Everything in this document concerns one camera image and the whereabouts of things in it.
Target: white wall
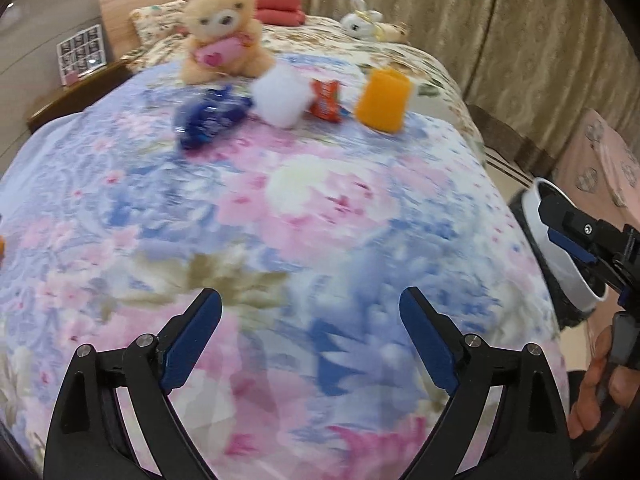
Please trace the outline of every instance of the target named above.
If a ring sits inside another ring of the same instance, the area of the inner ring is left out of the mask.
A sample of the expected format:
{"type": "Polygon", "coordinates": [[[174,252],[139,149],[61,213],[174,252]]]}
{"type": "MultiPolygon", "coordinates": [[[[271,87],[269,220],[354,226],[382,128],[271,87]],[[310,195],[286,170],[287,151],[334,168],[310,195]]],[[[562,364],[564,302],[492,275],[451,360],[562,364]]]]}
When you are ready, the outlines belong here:
{"type": "Polygon", "coordinates": [[[56,43],[100,20],[98,0],[15,0],[9,10],[20,20],[0,25],[0,174],[28,138],[27,111],[60,86],[56,43]]]}

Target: bedsheet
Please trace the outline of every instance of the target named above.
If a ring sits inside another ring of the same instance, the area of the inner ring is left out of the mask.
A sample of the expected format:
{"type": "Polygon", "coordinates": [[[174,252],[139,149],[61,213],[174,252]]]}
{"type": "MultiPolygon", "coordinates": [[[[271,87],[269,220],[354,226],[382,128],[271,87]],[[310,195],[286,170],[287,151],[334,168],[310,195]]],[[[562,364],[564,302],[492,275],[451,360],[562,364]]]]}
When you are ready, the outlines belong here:
{"type": "MultiPolygon", "coordinates": [[[[484,164],[484,141],[471,119],[462,93],[444,66],[433,56],[404,44],[374,43],[347,36],[331,18],[308,16],[301,27],[264,25],[263,45],[274,54],[297,53],[332,56],[356,64],[366,75],[373,67],[390,66],[415,84],[410,110],[443,119],[463,136],[484,164]]],[[[124,56],[133,72],[172,60],[183,59],[185,37],[174,34],[150,49],[137,49],[124,56]]]]}
{"type": "MultiPolygon", "coordinates": [[[[343,60],[285,61],[358,83],[343,60]]],[[[407,286],[463,333],[539,343],[566,399],[540,270],[455,128],[413,113],[393,137],[348,118],[248,120],[185,157],[172,115],[197,88],[176,84],[178,69],[150,68],[45,126],[0,182],[0,414],[37,464],[75,348],[156,332],[204,286],[223,317],[170,399],[223,480],[399,477],[446,403],[399,319],[407,286]]]]}

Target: red snack packet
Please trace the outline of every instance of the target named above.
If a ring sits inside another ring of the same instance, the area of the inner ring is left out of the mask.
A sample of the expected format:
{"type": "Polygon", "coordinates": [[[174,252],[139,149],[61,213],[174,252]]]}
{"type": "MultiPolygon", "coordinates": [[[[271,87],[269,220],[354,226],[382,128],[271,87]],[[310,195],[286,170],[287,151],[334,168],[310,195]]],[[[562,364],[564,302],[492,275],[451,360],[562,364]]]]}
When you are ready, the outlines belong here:
{"type": "Polygon", "coordinates": [[[325,121],[339,123],[340,103],[338,102],[338,90],[340,89],[340,82],[337,80],[318,81],[318,79],[314,79],[311,87],[316,94],[316,100],[309,108],[309,111],[325,121]]]}

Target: white stuffed rabbit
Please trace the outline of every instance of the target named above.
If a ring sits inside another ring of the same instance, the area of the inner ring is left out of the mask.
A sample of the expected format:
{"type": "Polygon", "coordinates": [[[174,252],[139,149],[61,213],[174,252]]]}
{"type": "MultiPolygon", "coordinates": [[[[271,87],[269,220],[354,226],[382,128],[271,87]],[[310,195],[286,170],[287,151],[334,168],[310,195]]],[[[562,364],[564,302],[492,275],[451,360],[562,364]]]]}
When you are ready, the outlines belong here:
{"type": "Polygon", "coordinates": [[[340,20],[340,26],[348,36],[366,41],[406,43],[408,31],[404,24],[380,23],[382,14],[367,10],[364,0],[351,0],[351,7],[353,12],[340,20]]]}

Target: finger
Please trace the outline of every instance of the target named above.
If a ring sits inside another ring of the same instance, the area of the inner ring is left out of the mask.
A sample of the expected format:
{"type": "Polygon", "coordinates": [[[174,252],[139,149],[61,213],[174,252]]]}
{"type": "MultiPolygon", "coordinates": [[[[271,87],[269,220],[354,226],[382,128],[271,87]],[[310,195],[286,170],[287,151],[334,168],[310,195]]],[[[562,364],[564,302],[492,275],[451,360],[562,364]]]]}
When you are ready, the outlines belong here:
{"type": "Polygon", "coordinates": [[[595,386],[587,386],[584,383],[581,384],[580,394],[578,394],[574,411],[585,430],[591,431],[598,425],[600,420],[600,407],[596,399],[595,386]]]}
{"type": "Polygon", "coordinates": [[[604,369],[607,365],[606,359],[592,359],[588,370],[585,372],[580,387],[597,386],[602,379],[604,369]]]}
{"type": "Polygon", "coordinates": [[[593,358],[604,359],[607,357],[609,350],[611,350],[611,327],[607,326],[596,339],[593,358]]]}
{"type": "Polygon", "coordinates": [[[611,374],[609,391],[616,404],[628,409],[640,386],[640,372],[619,366],[611,374]]]}
{"type": "Polygon", "coordinates": [[[575,404],[572,407],[571,413],[569,413],[569,417],[567,417],[566,427],[569,430],[569,438],[578,438],[584,433],[584,428],[580,423],[580,418],[578,418],[578,415],[575,412],[575,404]]]}

